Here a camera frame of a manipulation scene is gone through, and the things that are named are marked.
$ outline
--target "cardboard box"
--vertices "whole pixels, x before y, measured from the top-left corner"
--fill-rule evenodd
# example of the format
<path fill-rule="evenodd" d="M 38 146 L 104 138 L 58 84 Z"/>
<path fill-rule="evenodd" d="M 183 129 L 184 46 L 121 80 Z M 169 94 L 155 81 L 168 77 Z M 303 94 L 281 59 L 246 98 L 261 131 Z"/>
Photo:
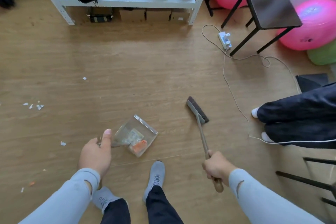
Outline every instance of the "cardboard box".
<path fill-rule="evenodd" d="M 145 21 L 145 8 L 120 8 L 119 13 L 123 22 Z"/>
<path fill-rule="evenodd" d="M 146 8 L 146 20 L 149 22 L 169 21 L 170 9 Z"/>
<path fill-rule="evenodd" d="M 173 9 L 170 21 L 173 23 L 187 23 L 190 16 L 189 9 Z"/>

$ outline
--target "brush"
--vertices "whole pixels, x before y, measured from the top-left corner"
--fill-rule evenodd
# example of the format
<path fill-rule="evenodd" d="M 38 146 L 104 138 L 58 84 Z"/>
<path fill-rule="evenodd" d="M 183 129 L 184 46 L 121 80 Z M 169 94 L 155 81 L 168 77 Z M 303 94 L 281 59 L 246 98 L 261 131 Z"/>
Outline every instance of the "brush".
<path fill-rule="evenodd" d="M 205 152 L 205 159 L 209 159 L 210 158 L 209 149 L 208 149 L 207 141 L 205 140 L 205 136 L 204 136 L 203 129 L 202 129 L 202 124 L 208 123 L 209 119 L 192 97 L 188 97 L 187 106 L 191 109 L 191 111 L 196 116 L 199 133 L 201 134 L 202 144 L 203 144 L 203 148 Z M 215 178 L 213 176 L 211 178 L 212 178 L 213 185 L 215 186 L 215 190 L 217 192 L 223 192 L 224 188 L 223 188 L 222 180 L 219 178 Z"/>

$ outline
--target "light gray sleeve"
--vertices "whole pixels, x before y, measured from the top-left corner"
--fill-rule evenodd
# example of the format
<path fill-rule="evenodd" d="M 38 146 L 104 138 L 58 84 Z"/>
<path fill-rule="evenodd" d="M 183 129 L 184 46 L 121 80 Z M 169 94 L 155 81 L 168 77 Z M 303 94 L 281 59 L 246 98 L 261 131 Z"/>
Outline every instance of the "light gray sleeve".
<path fill-rule="evenodd" d="M 84 181 L 97 190 L 100 176 L 90 168 L 78 170 L 70 180 L 19 224 L 75 224 L 88 207 L 91 195 Z"/>
<path fill-rule="evenodd" d="M 241 181 L 244 182 L 237 193 Z M 231 172 L 229 185 L 251 224 L 323 224 L 313 215 L 266 188 L 243 169 Z"/>

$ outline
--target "chair seat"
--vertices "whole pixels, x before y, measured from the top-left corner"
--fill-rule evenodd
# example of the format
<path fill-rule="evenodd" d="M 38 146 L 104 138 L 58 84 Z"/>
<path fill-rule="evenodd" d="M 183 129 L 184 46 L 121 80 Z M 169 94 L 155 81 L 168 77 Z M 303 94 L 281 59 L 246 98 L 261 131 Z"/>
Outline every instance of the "chair seat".
<path fill-rule="evenodd" d="M 259 29 L 302 26 L 290 0 L 247 0 L 247 2 Z"/>

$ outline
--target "electrical cord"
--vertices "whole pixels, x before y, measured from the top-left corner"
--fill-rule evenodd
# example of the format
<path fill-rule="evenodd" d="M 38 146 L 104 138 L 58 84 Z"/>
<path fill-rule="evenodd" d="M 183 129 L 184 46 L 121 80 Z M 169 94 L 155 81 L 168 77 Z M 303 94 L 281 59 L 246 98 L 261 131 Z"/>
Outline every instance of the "electrical cord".
<path fill-rule="evenodd" d="M 291 74 L 292 79 L 293 79 L 293 81 L 294 81 L 294 83 L 295 83 L 296 90 L 297 90 L 298 94 L 301 94 L 301 90 L 300 90 L 298 84 L 296 83 L 296 79 L 295 79 L 295 77 L 294 77 L 292 71 L 289 69 L 289 67 L 288 67 L 282 60 L 280 60 L 280 59 L 278 59 L 278 58 L 276 58 L 276 57 L 272 57 L 272 56 L 261 56 L 261 55 L 259 55 L 259 54 L 252 54 L 252 55 L 247 56 L 247 57 L 242 58 L 242 59 L 236 59 L 236 58 L 233 58 L 233 57 L 229 56 L 228 54 L 226 54 L 227 50 L 223 51 L 221 47 L 219 47 L 217 44 L 215 44 L 214 42 L 212 42 L 210 39 L 208 39 L 208 38 L 204 35 L 203 29 L 204 29 L 206 26 L 212 26 L 212 27 L 216 28 L 216 29 L 218 30 L 218 32 L 221 32 L 221 31 L 220 31 L 220 29 L 217 28 L 215 25 L 207 24 L 207 25 L 204 25 L 203 28 L 202 28 L 202 35 L 204 36 L 204 38 L 205 38 L 206 40 L 208 40 L 208 42 L 210 42 L 210 43 L 212 43 L 213 45 L 215 45 L 221 52 L 224 53 L 224 61 L 223 61 L 223 77 L 224 77 L 224 80 L 225 80 L 225 82 L 226 82 L 226 84 L 227 84 L 227 86 L 228 86 L 228 88 L 229 88 L 229 91 L 230 91 L 232 97 L 233 97 L 233 100 L 234 100 L 234 102 L 236 103 L 236 106 L 237 106 L 238 110 L 240 111 L 240 113 L 241 113 L 241 114 L 245 117 L 245 119 L 247 120 L 247 125 L 248 125 L 248 136 L 249 136 L 250 138 L 258 139 L 258 140 L 263 141 L 264 143 L 267 143 L 267 144 L 327 143 L 327 142 L 334 142 L 334 141 L 336 141 L 336 139 L 332 139 L 332 140 L 326 140 L 326 141 L 288 141 L 288 142 L 275 143 L 275 142 L 266 142 L 266 141 L 262 140 L 261 138 L 251 136 L 251 135 L 250 135 L 250 121 L 249 121 L 249 119 L 247 118 L 247 116 L 246 116 L 246 115 L 241 111 L 241 109 L 239 108 L 238 103 L 237 103 L 237 100 L 236 100 L 235 96 L 233 95 L 232 90 L 231 90 L 231 88 L 230 88 L 230 84 L 229 84 L 229 82 L 227 81 L 227 79 L 225 78 L 224 68 L 225 68 L 225 57 L 226 57 L 226 56 L 228 56 L 230 59 L 234 59 L 234 60 L 245 60 L 245 59 L 248 59 L 248 58 L 253 57 L 253 56 L 256 56 L 256 57 L 262 57 L 262 61 L 261 61 L 261 62 L 262 62 L 262 65 L 263 65 L 264 67 L 270 67 L 270 66 L 271 66 L 271 62 L 270 62 L 269 59 L 275 59 L 275 60 L 278 60 L 278 61 L 280 61 L 280 62 L 281 62 L 281 63 L 288 69 L 289 73 Z"/>

